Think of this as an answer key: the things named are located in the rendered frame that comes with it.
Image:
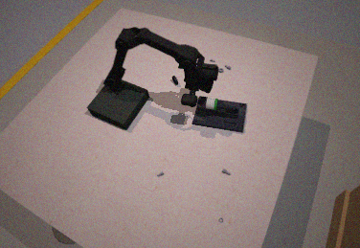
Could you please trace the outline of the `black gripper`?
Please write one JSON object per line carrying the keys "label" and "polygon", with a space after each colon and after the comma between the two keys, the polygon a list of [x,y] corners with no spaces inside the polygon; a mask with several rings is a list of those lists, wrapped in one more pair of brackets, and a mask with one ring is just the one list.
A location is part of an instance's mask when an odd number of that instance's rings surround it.
{"label": "black gripper", "polygon": [[182,99],[181,99],[181,104],[182,105],[187,105],[190,107],[194,107],[197,104],[197,96],[195,95],[195,86],[196,83],[199,82],[199,78],[200,76],[198,76],[197,79],[194,80],[189,80],[184,78],[184,82],[186,83],[185,88],[191,90],[189,94],[183,94]]}

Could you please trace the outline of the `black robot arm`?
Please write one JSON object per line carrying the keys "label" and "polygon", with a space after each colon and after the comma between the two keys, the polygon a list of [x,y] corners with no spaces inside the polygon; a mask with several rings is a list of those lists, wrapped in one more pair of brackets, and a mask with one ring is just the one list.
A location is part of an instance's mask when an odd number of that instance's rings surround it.
{"label": "black robot arm", "polygon": [[214,80],[216,81],[218,76],[218,66],[216,64],[204,63],[205,58],[195,47],[187,44],[177,44],[150,32],[147,28],[138,29],[136,27],[123,29],[115,42],[117,54],[113,67],[104,81],[104,85],[109,86],[108,91],[119,95],[123,90],[124,84],[121,83],[121,79],[125,71],[123,63],[126,52],[128,49],[144,43],[174,57],[176,62],[179,63],[178,68],[184,69],[186,79],[194,80],[200,76],[195,91],[211,92]]}

